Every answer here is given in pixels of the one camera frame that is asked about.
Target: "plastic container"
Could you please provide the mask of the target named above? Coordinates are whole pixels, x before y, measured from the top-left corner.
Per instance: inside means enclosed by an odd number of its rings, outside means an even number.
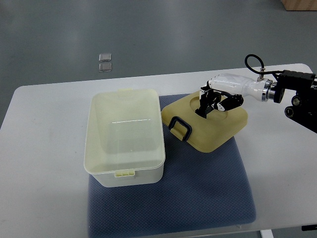
[[[105,187],[154,183],[165,150],[159,96],[153,89],[99,93],[91,102],[85,170]]]
[[[162,121],[179,140],[204,153],[214,151],[248,122],[248,114],[242,107],[226,112],[213,110],[205,119],[195,113],[199,106],[198,91],[163,108]]]

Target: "black cable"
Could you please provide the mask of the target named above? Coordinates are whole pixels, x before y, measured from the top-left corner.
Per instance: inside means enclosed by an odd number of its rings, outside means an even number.
[[[261,75],[265,75],[265,74],[273,74],[273,73],[282,73],[283,71],[279,71],[279,70],[276,70],[276,71],[267,71],[267,72],[259,72],[259,71],[256,71],[254,69],[251,68],[251,66],[249,66],[248,64],[248,58],[250,57],[254,57],[256,58],[260,64],[261,64],[261,68],[264,68],[264,63],[262,61],[262,59],[260,57],[258,57],[257,55],[254,55],[254,54],[249,54],[246,56],[246,58],[244,59],[244,64],[246,65],[246,67],[251,70],[253,73],[257,73],[257,74],[261,74]]]

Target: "white table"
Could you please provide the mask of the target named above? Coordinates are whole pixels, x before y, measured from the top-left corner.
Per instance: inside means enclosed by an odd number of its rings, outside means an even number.
[[[311,72],[303,64],[267,66]],[[88,174],[84,149],[91,98],[118,88],[192,93],[229,69],[23,86],[0,130],[0,237],[87,237]],[[247,225],[167,234],[184,237],[258,231],[317,223],[317,134],[284,115],[281,104],[246,97],[247,126],[235,139],[252,187],[257,219]]]

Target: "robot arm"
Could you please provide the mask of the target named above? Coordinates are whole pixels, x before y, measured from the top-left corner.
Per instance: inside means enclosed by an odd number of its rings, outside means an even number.
[[[257,58],[261,63],[261,71],[252,69],[247,60],[249,57]],[[280,103],[285,89],[295,90],[296,95],[292,98],[292,106],[285,109],[285,115],[317,133],[317,82],[313,73],[295,71],[270,71],[264,72],[264,64],[256,55],[248,55],[245,64],[252,72],[258,73],[257,80],[234,75],[220,74],[209,80],[200,90],[200,107],[196,113],[207,118],[212,110],[228,111],[243,104],[243,97],[252,96],[258,101],[266,102],[272,99]],[[276,79],[273,82],[265,79],[265,74],[272,74]]]
[[[201,117],[216,109],[228,111],[243,104],[243,97],[251,95],[259,101],[267,101],[272,80],[254,81],[251,78],[224,73],[207,82],[199,94],[200,107],[195,111]]]

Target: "cardboard box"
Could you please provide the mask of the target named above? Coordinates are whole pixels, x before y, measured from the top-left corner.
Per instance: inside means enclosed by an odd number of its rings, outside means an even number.
[[[281,0],[287,11],[316,11],[317,0]]]

